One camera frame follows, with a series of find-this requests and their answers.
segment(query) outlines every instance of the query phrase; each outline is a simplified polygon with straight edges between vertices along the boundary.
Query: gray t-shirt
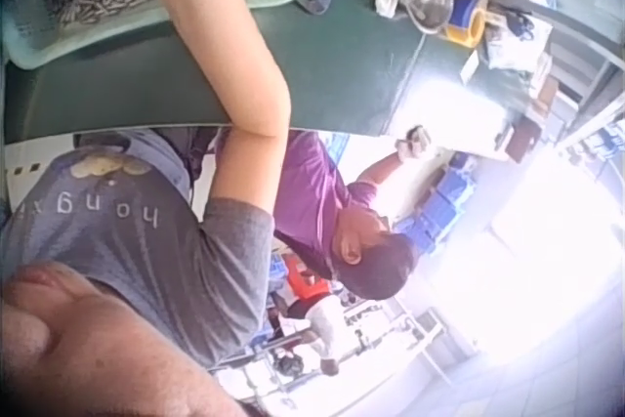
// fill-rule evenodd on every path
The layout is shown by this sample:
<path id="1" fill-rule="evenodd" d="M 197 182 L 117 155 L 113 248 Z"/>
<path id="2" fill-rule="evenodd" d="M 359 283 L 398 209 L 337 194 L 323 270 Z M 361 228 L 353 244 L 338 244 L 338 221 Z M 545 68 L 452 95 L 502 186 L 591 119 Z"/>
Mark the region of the gray t-shirt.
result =
<path id="1" fill-rule="evenodd" d="M 210 368 L 259 328 L 273 219 L 211 199 L 198 223 L 169 177 L 171 158 L 169 169 L 159 164 L 171 148 L 160 139 L 147 146 L 155 152 L 146 159 L 105 146 L 55 159 L 2 232 L 2 280 L 18 266 L 64 263 L 117 291 Z"/>

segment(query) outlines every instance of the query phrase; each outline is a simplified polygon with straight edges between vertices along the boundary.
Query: bright light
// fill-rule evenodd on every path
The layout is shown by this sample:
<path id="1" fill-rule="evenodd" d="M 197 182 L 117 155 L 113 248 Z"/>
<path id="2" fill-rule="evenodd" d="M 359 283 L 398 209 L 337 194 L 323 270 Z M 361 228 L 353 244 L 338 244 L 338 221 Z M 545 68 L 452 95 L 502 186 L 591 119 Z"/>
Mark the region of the bright light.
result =
<path id="1" fill-rule="evenodd" d="M 603 187 L 545 151 L 492 223 L 505 245 L 485 232 L 446 253 L 437 291 L 460 329 L 508 361 L 597 298 L 622 260 L 618 216 Z"/>

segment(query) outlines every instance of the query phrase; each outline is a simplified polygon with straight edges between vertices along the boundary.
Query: woman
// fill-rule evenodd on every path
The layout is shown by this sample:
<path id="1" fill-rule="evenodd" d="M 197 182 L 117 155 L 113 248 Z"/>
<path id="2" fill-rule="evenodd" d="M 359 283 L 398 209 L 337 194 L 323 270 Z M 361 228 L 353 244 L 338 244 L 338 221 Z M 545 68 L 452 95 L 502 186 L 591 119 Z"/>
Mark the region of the woman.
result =
<path id="1" fill-rule="evenodd" d="M 34 413 L 244 415 L 203 367 L 259 327 L 289 93 L 244 0 L 162 1 L 232 121 L 224 161 L 200 224 L 155 132 L 51 164 L 0 239 L 3 388 Z"/>

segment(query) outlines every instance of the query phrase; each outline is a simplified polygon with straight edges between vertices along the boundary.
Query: hand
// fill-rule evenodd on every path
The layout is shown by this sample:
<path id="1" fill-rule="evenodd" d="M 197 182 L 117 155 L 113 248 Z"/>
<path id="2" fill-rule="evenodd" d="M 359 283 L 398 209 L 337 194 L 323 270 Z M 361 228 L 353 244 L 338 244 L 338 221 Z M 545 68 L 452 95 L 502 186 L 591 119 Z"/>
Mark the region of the hand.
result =
<path id="1" fill-rule="evenodd" d="M 405 139 L 398 140 L 395 144 L 399 160 L 415 159 L 432 148 L 432 138 L 422 126 L 417 126 L 408 131 Z"/>

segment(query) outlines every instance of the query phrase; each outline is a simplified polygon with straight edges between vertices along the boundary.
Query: dark hair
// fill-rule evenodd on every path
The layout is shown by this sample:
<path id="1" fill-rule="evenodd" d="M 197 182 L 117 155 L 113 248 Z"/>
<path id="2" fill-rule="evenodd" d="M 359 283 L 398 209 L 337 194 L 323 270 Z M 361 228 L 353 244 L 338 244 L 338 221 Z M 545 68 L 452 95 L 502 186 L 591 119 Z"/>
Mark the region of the dark hair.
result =
<path id="1" fill-rule="evenodd" d="M 393 297 L 419 261 L 414 243 L 405 234 L 389 233 L 384 238 L 384 242 L 363 250 L 356 265 L 335 262 L 341 283 L 364 300 Z"/>
<path id="2" fill-rule="evenodd" d="M 325 376 L 336 376 L 339 374 L 339 362 L 337 360 L 323 359 L 321 361 L 321 372 Z"/>

